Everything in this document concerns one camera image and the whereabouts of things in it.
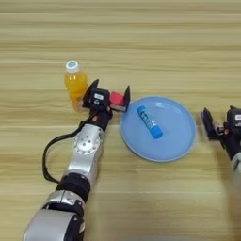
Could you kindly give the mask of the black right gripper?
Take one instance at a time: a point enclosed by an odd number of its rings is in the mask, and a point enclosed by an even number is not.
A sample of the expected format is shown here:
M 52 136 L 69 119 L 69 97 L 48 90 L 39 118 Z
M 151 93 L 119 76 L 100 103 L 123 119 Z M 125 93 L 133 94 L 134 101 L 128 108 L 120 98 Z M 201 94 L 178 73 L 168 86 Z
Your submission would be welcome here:
M 204 108 L 201 112 L 201 118 L 207 137 L 210 140 L 219 141 L 231 159 L 236 154 L 241 153 L 241 139 L 233 134 L 230 129 L 216 128 L 212 115 L 207 108 Z

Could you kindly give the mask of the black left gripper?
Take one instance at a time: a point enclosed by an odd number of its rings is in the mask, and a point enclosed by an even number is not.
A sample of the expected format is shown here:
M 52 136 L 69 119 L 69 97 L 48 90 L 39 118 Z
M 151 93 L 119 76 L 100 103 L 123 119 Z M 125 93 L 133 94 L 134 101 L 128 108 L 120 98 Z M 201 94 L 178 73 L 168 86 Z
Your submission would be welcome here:
M 90 108 L 90 99 L 91 99 L 91 92 L 98 87 L 99 80 L 96 79 L 91 83 L 88 87 L 84 98 L 83 98 L 83 107 Z M 130 86 L 127 87 L 126 91 L 124 92 L 123 96 L 123 104 L 124 106 L 118 105 L 111 105 L 107 106 L 106 108 L 103 107 L 95 107 L 91 108 L 89 112 L 89 119 L 88 123 L 100 127 L 103 131 L 106 130 L 107 125 L 109 124 L 110 120 L 113 117 L 113 112 L 127 112 L 129 104 L 131 100 L 131 90 Z

